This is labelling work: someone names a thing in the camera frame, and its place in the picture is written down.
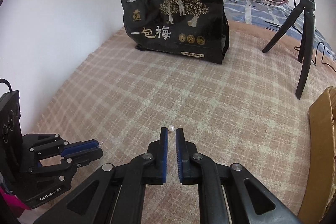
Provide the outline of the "pink sleeve forearm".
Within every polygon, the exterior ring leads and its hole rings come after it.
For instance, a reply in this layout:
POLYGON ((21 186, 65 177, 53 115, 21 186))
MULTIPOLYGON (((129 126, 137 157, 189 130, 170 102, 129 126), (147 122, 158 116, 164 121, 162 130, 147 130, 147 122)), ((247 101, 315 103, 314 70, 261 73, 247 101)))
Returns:
POLYGON ((5 201, 5 204, 9 208, 9 212, 17 219, 22 216, 24 211, 31 210, 25 203, 23 203, 15 194, 13 194, 5 182, 1 180, 1 196, 5 201))

